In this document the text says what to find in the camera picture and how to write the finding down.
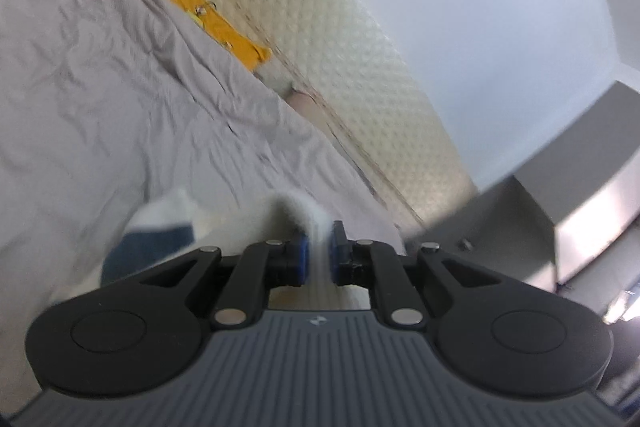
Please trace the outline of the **white fleece striped sweater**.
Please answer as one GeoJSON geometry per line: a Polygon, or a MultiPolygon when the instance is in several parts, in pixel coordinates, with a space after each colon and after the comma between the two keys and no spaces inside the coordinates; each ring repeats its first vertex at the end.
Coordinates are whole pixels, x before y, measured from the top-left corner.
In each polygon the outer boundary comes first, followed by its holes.
{"type": "Polygon", "coordinates": [[[122,237],[82,280],[52,298],[57,305],[129,275],[174,259],[202,246],[221,249],[224,257],[242,254],[247,246],[268,239],[290,241],[297,233],[308,239],[305,284],[290,283],[269,291],[268,305],[277,310],[367,310],[368,292],[358,286],[336,286],[329,268],[333,219],[312,197],[299,191],[269,192],[237,210],[206,209],[182,188],[141,207],[122,237]]]}

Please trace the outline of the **grey wardrobe cabinet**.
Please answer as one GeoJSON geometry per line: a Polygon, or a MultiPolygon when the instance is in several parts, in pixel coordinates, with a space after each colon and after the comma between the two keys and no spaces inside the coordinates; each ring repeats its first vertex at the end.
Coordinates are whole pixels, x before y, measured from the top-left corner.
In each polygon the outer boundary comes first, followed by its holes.
{"type": "Polygon", "coordinates": [[[620,82],[552,142],[408,240],[554,291],[639,216],[639,93],[620,82]],[[460,251],[469,239],[474,251],[460,251]]]}

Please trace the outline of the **cream quilted mattress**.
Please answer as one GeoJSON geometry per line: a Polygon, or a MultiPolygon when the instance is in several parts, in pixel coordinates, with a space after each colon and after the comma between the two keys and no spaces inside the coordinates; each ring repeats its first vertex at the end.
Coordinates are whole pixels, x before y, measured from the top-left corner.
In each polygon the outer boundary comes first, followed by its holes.
{"type": "Polygon", "coordinates": [[[270,49],[257,76],[308,94],[404,234],[448,217],[476,192],[427,95],[359,0],[210,0],[270,49]]]}

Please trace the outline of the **grey bed sheet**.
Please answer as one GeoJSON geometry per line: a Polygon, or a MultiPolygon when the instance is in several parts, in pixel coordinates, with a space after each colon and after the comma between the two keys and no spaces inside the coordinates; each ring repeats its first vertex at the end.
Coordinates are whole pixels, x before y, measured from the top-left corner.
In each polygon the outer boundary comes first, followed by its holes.
{"type": "Polygon", "coordinates": [[[168,0],[1,0],[3,414],[39,391],[32,320],[175,188],[220,213],[297,190],[402,244],[331,142],[168,0]]]}

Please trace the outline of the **yellow cloth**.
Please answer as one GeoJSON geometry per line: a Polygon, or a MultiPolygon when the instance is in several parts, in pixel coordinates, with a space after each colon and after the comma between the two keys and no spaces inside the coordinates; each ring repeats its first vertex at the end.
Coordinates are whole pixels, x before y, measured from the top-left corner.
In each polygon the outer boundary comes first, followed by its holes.
{"type": "Polygon", "coordinates": [[[210,38],[233,54],[250,72],[267,63],[272,55],[269,48],[245,37],[222,15],[209,0],[170,0],[203,29],[210,38]]]}

